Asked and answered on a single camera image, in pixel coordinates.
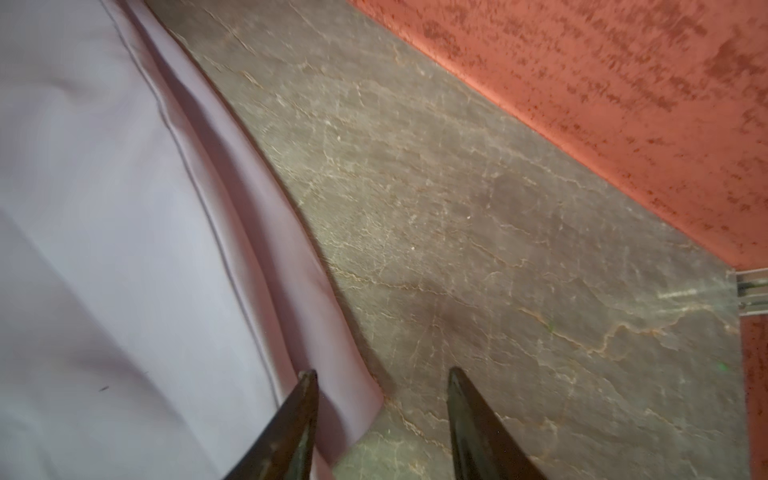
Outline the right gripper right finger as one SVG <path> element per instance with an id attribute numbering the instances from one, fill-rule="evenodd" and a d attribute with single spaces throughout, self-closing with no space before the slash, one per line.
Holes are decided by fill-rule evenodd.
<path id="1" fill-rule="evenodd" d="M 457 479 L 546 479 L 459 367 L 449 370 L 447 408 Z"/>

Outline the lavender skirt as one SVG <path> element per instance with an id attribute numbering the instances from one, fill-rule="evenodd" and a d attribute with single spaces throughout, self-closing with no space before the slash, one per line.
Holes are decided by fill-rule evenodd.
<path id="1" fill-rule="evenodd" d="M 222 479 L 318 374 L 311 475 L 383 404 L 298 216 L 141 1 L 1 5 L 1 475 Z"/>

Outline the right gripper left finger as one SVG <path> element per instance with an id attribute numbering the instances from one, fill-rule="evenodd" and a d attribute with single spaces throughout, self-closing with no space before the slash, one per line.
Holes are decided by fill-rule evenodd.
<path id="1" fill-rule="evenodd" d="M 319 408 L 315 370 L 297 385 L 226 480 L 307 480 L 311 476 Z"/>

